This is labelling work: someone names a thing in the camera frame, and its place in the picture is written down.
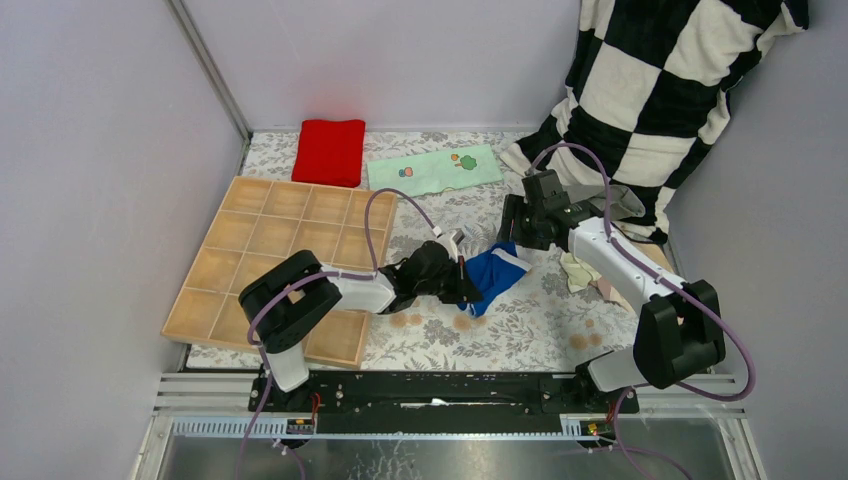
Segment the blue underwear with white lettering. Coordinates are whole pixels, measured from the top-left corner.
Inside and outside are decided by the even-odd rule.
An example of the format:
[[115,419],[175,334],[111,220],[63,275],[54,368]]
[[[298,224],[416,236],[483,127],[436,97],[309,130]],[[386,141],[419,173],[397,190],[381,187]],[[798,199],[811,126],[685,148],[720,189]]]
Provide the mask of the blue underwear with white lettering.
[[457,305],[472,317],[481,317],[502,293],[512,288],[532,268],[518,256],[514,242],[499,242],[490,249],[465,262],[469,279],[481,293],[482,299]]

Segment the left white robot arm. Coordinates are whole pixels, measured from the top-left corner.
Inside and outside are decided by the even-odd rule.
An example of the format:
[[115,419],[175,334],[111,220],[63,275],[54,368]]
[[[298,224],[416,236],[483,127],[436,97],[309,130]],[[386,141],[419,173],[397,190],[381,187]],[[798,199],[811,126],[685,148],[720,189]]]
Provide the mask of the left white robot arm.
[[301,250],[245,287],[238,304],[249,322],[248,343],[259,349],[272,378],[272,398],[296,411],[311,388],[302,341],[324,317],[332,311],[394,314],[421,296],[449,305],[483,299],[465,259],[426,241],[411,256],[368,273],[327,266]]

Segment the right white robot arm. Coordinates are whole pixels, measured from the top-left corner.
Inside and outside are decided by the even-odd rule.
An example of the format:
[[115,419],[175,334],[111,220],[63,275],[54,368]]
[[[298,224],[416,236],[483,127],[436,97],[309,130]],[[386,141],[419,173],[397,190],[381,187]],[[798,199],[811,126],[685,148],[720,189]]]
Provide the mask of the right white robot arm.
[[715,289],[687,282],[634,247],[589,200],[572,201],[552,171],[526,177],[521,195],[503,204],[498,238],[546,250],[555,245],[588,263],[639,313],[633,345],[590,360],[578,369],[575,402],[597,412],[613,391],[648,384],[664,389],[726,357],[717,322]]

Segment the floral patterned table mat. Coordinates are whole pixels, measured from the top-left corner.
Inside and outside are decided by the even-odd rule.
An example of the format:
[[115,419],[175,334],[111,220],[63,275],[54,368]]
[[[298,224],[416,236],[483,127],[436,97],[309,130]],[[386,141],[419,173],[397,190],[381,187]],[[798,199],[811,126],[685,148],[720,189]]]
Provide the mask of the floral patterned table mat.
[[[364,161],[403,157],[455,147],[488,144],[497,155],[525,132],[369,132]],[[241,173],[288,180],[298,134],[260,132],[253,136]],[[443,228],[460,228],[469,257],[495,242],[506,193],[521,193],[517,173],[499,163],[501,183],[416,199]],[[386,260],[411,254],[425,239],[426,224],[403,199],[398,201]],[[363,370],[571,371],[576,365],[632,342],[637,327],[631,307],[607,301],[594,285],[576,293],[559,259],[518,249],[532,269],[499,295],[486,314],[472,318],[453,305],[419,297],[413,307],[391,316],[375,316],[366,337]],[[193,369],[252,369],[258,355],[192,345],[186,366]]]

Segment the beige cloth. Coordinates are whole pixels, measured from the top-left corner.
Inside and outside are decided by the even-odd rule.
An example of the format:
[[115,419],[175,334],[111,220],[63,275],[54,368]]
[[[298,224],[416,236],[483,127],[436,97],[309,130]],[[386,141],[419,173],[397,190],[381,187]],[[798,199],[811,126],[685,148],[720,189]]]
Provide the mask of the beige cloth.
[[[663,269],[675,272],[674,266],[666,258],[660,246],[636,243],[635,247]],[[567,288],[570,293],[594,288],[605,301],[618,304],[630,313],[636,313],[631,304],[588,263],[574,257],[571,253],[563,253],[559,263],[567,276]]]

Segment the light green patterned cloth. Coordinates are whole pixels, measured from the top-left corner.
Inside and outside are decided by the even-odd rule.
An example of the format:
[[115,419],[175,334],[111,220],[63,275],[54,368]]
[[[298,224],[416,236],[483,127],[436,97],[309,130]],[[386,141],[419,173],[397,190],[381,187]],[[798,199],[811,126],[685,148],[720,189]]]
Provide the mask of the light green patterned cloth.
[[366,171],[372,190],[391,188],[410,197],[503,181],[489,145],[369,161]]

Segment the grey crumpled cloth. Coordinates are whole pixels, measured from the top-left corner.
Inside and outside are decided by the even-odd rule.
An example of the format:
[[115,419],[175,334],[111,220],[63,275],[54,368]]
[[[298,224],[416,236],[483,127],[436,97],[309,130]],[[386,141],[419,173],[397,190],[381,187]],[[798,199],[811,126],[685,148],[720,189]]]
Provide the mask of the grey crumpled cloth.
[[642,218],[646,213],[642,201],[629,187],[624,185],[611,185],[610,199],[607,199],[603,185],[572,185],[567,187],[566,190],[573,202],[588,201],[601,213],[605,211],[606,206],[609,206],[612,221]]

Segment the red folded cloth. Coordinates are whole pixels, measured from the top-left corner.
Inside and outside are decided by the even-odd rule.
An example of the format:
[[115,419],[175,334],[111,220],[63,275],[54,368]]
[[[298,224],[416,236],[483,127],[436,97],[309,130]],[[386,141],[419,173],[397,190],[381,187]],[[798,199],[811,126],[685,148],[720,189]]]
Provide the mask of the red folded cloth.
[[304,120],[291,178],[294,182],[355,188],[361,184],[363,120]]

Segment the black white checkered blanket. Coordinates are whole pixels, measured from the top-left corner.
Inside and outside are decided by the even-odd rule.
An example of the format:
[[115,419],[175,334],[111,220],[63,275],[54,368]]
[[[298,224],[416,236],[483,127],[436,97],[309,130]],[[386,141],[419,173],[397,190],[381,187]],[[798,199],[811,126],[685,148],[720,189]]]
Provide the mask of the black white checkered blanket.
[[728,126],[730,91],[809,24],[805,1],[584,1],[564,98],[502,161],[628,188],[639,204],[618,224],[664,244],[666,207]]

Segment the wooden compartment tray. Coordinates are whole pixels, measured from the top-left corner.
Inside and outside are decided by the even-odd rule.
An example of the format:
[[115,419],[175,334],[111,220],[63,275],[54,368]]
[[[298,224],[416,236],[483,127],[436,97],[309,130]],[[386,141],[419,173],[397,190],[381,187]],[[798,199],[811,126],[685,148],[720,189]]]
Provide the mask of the wooden compartment tray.
[[238,296],[300,250],[333,267],[382,264],[397,198],[359,189],[236,177],[161,330],[163,337],[254,352]]

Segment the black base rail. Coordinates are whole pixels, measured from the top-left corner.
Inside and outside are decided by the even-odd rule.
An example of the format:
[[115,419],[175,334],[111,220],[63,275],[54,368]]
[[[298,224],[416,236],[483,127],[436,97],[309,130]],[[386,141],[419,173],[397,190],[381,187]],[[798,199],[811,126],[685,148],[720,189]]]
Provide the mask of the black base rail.
[[598,393],[573,374],[316,370],[264,398],[267,384],[253,380],[249,411],[303,413],[320,434],[548,434],[563,415],[639,411],[635,394]]

